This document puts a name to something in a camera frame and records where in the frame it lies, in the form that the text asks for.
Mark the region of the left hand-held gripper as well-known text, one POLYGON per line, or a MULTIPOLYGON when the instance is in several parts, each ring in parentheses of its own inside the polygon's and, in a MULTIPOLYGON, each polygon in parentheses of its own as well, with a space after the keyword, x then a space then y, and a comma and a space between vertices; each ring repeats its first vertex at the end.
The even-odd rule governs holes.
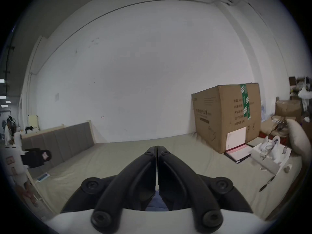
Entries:
POLYGON ((14 133, 14 144, 4 147, 4 163, 6 172, 13 177, 27 177, 26 170, 43 166, 52 158, 50 150, 26 149, 22 150, 21 132, 14 133))

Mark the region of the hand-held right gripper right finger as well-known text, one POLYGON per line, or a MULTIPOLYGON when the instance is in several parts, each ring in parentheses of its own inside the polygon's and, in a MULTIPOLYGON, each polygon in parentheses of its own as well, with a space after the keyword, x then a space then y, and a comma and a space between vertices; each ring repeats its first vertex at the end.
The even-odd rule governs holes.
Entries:
POLYGON ((167 208, 191 208, 198 232, 218 230, 224 221, 222 209, 253 213, 229 178, 199 175, 164 146, 157 146, 157 166, 159 194, 167 208))

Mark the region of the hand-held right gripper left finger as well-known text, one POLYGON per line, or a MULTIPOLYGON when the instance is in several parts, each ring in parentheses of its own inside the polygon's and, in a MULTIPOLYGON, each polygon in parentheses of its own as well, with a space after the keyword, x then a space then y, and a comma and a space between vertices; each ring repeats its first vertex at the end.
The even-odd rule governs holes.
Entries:
POLYGON ((117 232, 124 208, 145 210, 155 195, 156 146, 150 147, 119 174, 85 179, 61 213, 93 209, 90 222, 99 232, 117 232))

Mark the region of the person's left hand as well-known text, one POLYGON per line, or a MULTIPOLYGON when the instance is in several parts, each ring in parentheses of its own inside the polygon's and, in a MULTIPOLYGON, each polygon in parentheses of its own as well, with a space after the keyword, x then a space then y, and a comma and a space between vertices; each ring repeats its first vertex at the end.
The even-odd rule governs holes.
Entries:
POLYGON ((14 190, 17 193, 18 197, 20 200, 26 205, 27 207, 29 206, 25 200, 25 198, 28 198, 32 205, 35 208, 38 208, 38 203, 37 200, 35 199, 33 193, 31 192, 31 183, 29 180, 23 183, 23 186, 19 185, 17 182, 14 182, 14 190))

